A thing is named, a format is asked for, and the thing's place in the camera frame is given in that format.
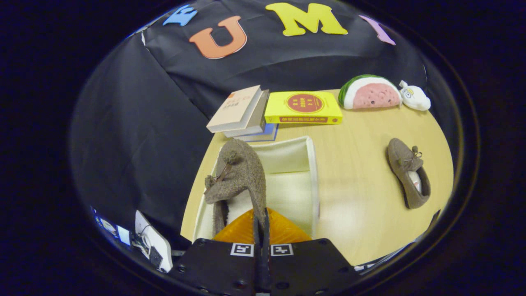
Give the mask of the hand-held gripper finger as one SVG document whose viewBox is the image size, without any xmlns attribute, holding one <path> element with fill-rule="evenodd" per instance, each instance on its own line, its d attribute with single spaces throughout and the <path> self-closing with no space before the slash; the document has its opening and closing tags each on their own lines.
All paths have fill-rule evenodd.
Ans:
<svg viewBox="0 0 526 296">
<path fill-rule="evenodd" d="M 327 238 L 312 239 L 290 219 L 268 208 L 267 272 L 272 296 L 332 296 L 362 276 Z"/>
<path fill-rule="evenodd" d="M 261 262 L 258 226 L 248 210 L 213 238 L 195 240 L 169 277 L 200 295 L 254 296 Z"/>
</svg>

